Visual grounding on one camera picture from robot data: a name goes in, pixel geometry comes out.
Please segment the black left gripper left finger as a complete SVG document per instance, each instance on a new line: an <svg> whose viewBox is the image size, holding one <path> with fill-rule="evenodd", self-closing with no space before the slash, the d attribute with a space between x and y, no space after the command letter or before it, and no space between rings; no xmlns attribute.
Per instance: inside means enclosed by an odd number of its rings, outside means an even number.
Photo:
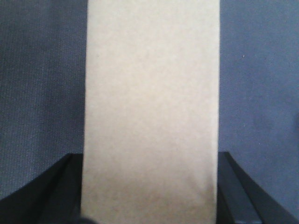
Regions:
<svg viewBox="0 0 299 224"><path fill-rule="evenodd" d="M81 216L82 154L67 154L0 201L2 224L72 224Z"/></svg>

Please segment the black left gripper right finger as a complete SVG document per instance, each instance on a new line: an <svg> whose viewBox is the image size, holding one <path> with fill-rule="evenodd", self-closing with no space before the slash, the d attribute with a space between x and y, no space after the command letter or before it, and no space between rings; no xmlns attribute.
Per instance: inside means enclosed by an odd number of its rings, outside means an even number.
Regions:
<svg viewBox="0 0 299 224"><path fill-rule="evenodd" d="M218 153L218 224L297 224L299 220L267 194L234 160Z"/></svg>

